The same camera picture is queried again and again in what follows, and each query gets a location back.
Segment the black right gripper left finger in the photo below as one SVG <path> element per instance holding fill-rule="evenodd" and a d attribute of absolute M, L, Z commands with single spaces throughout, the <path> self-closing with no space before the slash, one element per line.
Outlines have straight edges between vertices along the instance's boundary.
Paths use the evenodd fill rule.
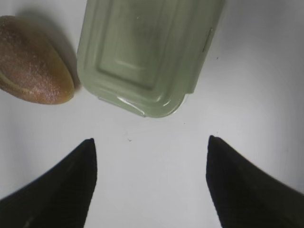
<path fill-rule="evenodd" d="M 97 182 L 93 139 L 0 201 L 2 228 L 82 228 Z"/>

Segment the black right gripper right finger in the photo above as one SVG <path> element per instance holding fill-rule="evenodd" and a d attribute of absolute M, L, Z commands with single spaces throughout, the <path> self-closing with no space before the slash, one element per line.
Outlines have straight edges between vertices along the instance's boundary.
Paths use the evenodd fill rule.
<path fill-rule="evenodd" d="M 302 228 L 304 196 L 211 135 L 207 186 L 223 228 Z"/>

